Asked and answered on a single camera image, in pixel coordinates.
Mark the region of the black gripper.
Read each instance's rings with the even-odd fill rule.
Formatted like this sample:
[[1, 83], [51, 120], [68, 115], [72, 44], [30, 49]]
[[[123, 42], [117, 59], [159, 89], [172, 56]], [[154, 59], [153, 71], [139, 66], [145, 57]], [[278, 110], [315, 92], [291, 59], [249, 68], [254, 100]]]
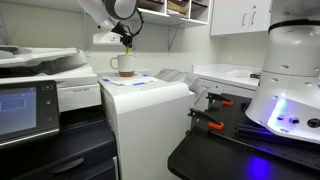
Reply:
[[120, 36], [120, 42], [125, 47], [131, 48], [133, 46], [133, 36], [127, 25], [118, 22], [117, 25], [112, 29], [112, 32]]

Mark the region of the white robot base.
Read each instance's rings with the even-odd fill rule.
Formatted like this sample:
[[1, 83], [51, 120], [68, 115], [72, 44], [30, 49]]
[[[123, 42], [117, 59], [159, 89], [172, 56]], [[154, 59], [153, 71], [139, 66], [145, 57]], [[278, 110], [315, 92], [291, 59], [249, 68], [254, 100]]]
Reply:
[[247, 117], [272, 133], [320, 143], [320, 0], [272, 0], [270, 38]]

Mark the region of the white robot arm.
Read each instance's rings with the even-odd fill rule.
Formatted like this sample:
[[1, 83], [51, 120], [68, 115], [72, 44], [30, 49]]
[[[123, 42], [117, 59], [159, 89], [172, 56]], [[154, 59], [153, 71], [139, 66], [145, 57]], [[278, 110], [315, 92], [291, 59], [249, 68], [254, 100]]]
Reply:
[[138, 0], [77, 0], [102, 29], [93, 35], [95, 45], [124, 45], [131, 48], [133, 37], [130, 28], [122, 20], [130, 19], [135, 13], [140, 14]]

